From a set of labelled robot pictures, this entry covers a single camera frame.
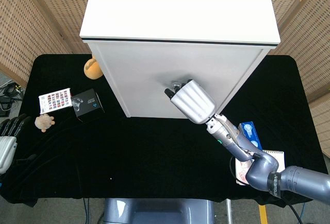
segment black band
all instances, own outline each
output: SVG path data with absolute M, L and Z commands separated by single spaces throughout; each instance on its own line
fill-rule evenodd
M 281 173 L 270 173 L 267 179 L 267 186 L 271 195 L 281 198 Z
M 220 45 L 257 45 L 277 46 L 278 43 L 247 43 L 247 42 L 220 42 L 220 41 L 195 41 L 195 40 L 161 40 L 161 39 L 125 39 L 125 38 L 81 38 L 83 41 L 136 41 L 136 42 L 165 42 L 165 43 L 192 43 L 192 44 L 220 44 Z

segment cabinet top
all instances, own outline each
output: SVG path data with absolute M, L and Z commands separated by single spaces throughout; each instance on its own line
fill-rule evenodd
M 271 0 L 88 0 L 83 40 L 277 45 Z

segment stuffed toy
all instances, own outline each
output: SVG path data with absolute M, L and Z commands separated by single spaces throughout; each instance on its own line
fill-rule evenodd
M 96 80 L 103 76 L 100 66 L 98 65 L 95 56 L 93 55 L 90 60 L 88 60 L 84 66 L 85 75 L 92 80 Z
M 46 132 L 50 126 L 55 124 L 54 117 L 50 117 L 48 114 L 42 114 L 36 118 L 35 125 L 42 132 Z

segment colorful card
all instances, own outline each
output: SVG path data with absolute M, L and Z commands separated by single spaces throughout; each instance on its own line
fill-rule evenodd
M 40 114 L 71 107 L 70 89 L 63 89 L 39 96 Z

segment gray machine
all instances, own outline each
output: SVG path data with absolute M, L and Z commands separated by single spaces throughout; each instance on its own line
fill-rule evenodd
M 214 100 L 194 80 L 175 84 L 174 92 L 165 90 L 171 102 L 196 124 L 206 124 L 214 136 L 239 161 L 254 159 L 246 180 L 260 191 L 281 198 L 281 191 L 330 204 L 330 176 L 297 166 L 277 173 L 278 162 L 255 147 L 224 115 L 216 114 Z
M 213 202 L 200 199 L 107 198 L 104 223 L 214 224 Z

